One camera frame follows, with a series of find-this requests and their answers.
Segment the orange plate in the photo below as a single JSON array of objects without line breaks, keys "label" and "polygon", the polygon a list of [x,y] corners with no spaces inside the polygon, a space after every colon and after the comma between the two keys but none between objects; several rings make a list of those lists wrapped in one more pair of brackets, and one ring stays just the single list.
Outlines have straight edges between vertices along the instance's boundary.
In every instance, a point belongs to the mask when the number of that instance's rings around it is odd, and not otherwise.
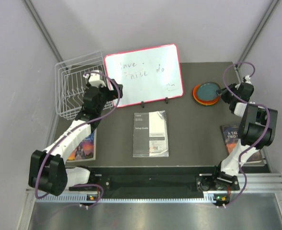
[{"label": "orange plate", "polygon": [[219,101],[219,96],[218,96],[216,99],[212,100],[212,101],[202,101],[202,100],[200,100],[200,99],[197,97],[196,91],[197,91],[197,89],[199,88],[200,85],[201,85],[201,84],[196,85],[196,86],[194,87],[193,91],[192,91],[192,95],[193,95],[194,100],[195,100],[196,102],[198,102],[199,104],[205,105],[205,106],[211,106],[211,105],[216,104],[216,103]]}]

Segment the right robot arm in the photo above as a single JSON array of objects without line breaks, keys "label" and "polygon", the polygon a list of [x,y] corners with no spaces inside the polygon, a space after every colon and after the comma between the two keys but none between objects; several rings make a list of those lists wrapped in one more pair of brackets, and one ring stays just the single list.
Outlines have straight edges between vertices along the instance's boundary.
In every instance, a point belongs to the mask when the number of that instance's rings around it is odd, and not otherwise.
[{"label": "right robot arm", "polygon": [[250,103],[254,86],[250,83],[230,84],[216,94],[227,104],[230,111],[241,117],[238,128],[238,142],[229,156],[214,168],[211,184],[221,190],[232,186],[239,168],[258,150],[269,146],[275,137],[278,111],[265,109],[263,105]]}]

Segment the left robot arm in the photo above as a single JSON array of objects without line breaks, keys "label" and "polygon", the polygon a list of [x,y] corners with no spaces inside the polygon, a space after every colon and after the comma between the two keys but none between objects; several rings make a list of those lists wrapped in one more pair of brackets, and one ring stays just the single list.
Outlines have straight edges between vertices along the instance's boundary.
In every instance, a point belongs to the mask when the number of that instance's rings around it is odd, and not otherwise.
[{"label": "left robot arm", "polygon": [[47,195],[59,196],[66,188],[81,185],[91,190],[96,178],[84,166],[66,168],[66,161],[81,141],[91,135],[107,115],[102,111],[108,102],[123,97],[123,86],[107,76],[97,80],[87,74],[87,88],[83,96],[83,105],[70,127],[44,150],[35,150],[31,155],[28,185]]}]

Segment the teal blue plate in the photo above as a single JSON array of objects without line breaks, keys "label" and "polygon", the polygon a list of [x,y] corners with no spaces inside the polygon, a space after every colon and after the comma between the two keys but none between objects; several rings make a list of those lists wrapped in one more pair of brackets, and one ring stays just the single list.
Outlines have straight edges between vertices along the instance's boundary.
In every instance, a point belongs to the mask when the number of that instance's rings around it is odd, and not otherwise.
[{"label": "teal blue plate", "polygon": [[212,101],[218,97],[218,90],[220,90],[220,86],[217,83],[206,82],[199,86],[196,95],[202,101]]}]

